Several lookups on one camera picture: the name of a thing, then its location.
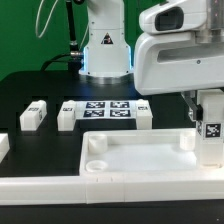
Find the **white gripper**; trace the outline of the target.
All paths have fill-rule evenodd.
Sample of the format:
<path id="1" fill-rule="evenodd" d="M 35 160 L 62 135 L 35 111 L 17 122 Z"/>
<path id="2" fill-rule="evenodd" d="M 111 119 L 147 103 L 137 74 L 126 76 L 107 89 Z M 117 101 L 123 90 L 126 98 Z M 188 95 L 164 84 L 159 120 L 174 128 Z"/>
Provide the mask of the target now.
<path id="1" fill-rule="evenodd" d="M 142 95 L 224 86 L 224 43 L 197 44 L 192 32 L 150 35 L 137 40 L 134 84 Z M 199 104 L 196 120 L 203 119 Z"/>

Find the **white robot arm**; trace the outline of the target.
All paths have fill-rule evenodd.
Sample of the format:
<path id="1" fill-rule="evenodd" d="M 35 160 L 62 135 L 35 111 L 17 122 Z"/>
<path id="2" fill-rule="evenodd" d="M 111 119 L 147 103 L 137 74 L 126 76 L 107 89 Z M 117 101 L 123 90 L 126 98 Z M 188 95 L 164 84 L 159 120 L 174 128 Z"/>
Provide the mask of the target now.
<path id="1" fill-rule="evenodd" d="M 191 119 L 205 119 L 193 93 L 224 86 L 224 0 L 165 0 L 144 10 L 134 49 L 124 39 L 123 0 L 87 0 L 87 10 L 82 75 L 102 81 L 132 73 L 140 94 L 180 92 Z"/>

